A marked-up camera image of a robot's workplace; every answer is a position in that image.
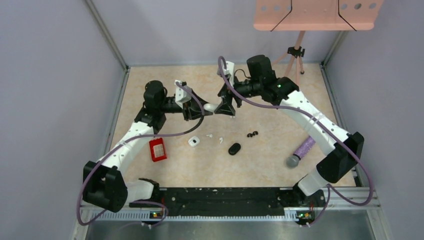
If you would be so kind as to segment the white oval charging case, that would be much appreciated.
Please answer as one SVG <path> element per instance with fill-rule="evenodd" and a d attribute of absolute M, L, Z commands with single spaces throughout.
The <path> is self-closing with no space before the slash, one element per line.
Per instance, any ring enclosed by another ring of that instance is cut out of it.
<path fill-rule="evenodd" d="M 205 111 L 214 113 L 216 111 L 216 109 L 218 108 L 218 106 L 219 106 L 218 104 L 206 103 L 206 104 L 203 105 L 203 109 Z"/>

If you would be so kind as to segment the black oval earbud case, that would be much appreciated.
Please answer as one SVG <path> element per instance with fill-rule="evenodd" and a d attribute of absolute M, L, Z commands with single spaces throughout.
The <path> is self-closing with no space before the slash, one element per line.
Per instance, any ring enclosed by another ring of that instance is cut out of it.
<path fill-rule="evenodd" d="M 236 143 L 232 144 L 232 145 L 229 147 L 229 149 L 228 149 L 228 153 L 229 153 L 231 156 L 234 156 L 234 155 L 236 155 L 236 154 L 237 154 L 240 150 L 241 150 L 241 144 L 240 144 L 240 143 L 238 143 L 238 142 L 236 142 Z"/>

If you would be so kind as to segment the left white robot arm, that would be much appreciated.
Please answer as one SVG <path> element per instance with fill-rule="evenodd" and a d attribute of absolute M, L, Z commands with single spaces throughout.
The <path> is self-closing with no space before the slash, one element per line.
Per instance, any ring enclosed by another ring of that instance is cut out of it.
<path fill-rule="evenodd" d="M 205 116 L 213 111 L 208 102 L 199 97 L 186 82 L 175 80 L 175 94 L 168 91 L 159 80 L 149 81 L 144 88 L 144 102 L 129 130 L 120 141 L 102 158 L 88 161 L 83 168 L 81 199 L 110 212 L 118 212 L 130 196 L 124 181 L 124 173 L 145 145 L 154 138 L 164 138 L 160 131 L 167 114 L 182 114 L 185 121 L 199 120 L 186 131 L 175 136 L 188 134 L 197 129 Z"/>

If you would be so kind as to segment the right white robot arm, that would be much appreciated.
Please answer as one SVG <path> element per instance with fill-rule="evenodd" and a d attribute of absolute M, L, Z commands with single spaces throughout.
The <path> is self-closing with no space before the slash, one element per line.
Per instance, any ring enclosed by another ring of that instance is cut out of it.
<path fill-rule="evenodd" d="M 253 58 L 254 76 L 246 82 L 236 82 L 235 69 L 223 56 L 217 60 L 217 74 L 224 80 L 227 91 L 242 102 L 264 108 L 281 110 L 294 120 L 318 144 L 325 158 L 293 186 L 293 200 L 307 206 L 314 193 L 337 183 L 361 162 L 364 137 L 349 133 L 319 111 L 288 77 L 276 77 L 270 59 L 265 55 Z"/>

